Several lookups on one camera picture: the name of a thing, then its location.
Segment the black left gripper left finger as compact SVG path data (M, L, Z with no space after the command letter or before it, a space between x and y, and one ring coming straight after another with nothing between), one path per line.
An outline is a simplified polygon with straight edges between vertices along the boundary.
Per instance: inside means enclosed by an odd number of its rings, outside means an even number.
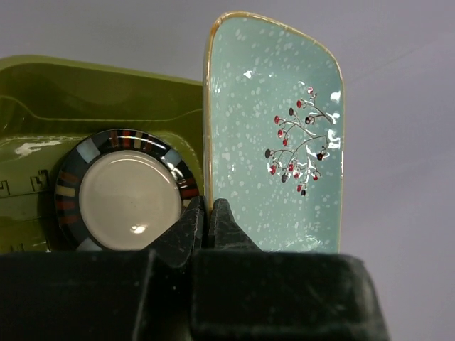
M189 340L191 256L205 210L141 251L16 252L1 257L2 340Z

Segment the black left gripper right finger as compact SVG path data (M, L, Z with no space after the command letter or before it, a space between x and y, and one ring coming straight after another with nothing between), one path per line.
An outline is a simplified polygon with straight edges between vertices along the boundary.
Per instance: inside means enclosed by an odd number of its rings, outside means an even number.
M210 216L211 245L192 259L194 340L388 340L364 263L345 254L265 252L227 200Z

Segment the striped dark rim plate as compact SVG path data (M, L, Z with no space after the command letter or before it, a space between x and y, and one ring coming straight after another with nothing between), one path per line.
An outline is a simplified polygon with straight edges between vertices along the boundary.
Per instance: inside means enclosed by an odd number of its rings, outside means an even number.
M68 153L54 203L72 248L129 251L155 242L199 194L174 147L145 131L108 129Z

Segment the pale blue rectangular plate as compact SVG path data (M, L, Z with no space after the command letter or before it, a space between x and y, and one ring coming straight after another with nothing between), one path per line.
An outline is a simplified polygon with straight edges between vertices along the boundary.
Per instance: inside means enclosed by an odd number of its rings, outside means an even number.
M232 11L211 28L203 76L204 190L265 251L340 247L345 91L328 48Z

